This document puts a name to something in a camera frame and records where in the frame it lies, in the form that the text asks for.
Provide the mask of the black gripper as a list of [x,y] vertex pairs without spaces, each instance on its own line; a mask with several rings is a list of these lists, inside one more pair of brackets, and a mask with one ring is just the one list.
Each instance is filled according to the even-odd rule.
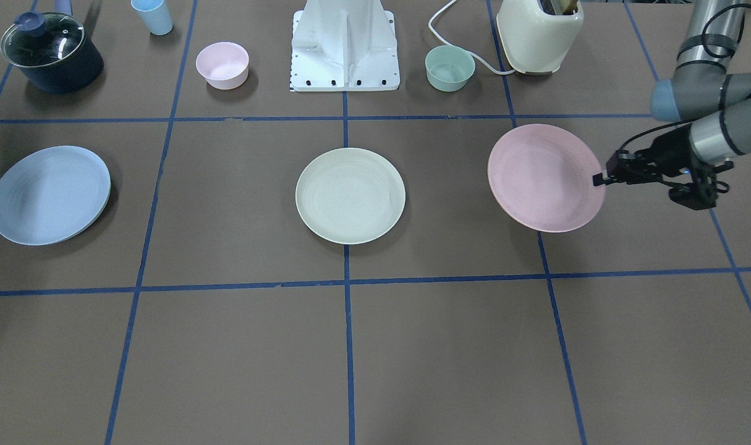
[[[630,152],[627,147],[643,136],[657,130],[671,129],[652,141],[649,147]],[[682,183],[666,181],[665,177],[677,177],[688,172],[692,175],[689,186],[700,185],[701,172],[692,161],[694,149],[690,141],[690,125],[661,125],[634,135],[615,150],[605,163],[604,172],[593,175],[592,184],[600,187],[612,184],[641,185],[659,183],[666,186],[682,186]]]

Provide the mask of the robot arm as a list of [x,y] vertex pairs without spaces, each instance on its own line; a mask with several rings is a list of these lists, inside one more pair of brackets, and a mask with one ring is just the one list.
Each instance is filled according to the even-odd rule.
[[671,78],[650,109],[664,134],[635,153],[621,146],[595,186],[656,182],[676,192],[717,192],[715,175],[751,154],[751,73],[730,74],[751,1],[697,1]]

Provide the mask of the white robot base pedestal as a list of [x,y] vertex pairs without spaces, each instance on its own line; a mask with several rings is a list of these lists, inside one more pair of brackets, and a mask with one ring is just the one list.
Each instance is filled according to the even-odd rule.
[[395,17],[380,1],[307,1],[292,17],[293,92],[381,92],[401,84]]

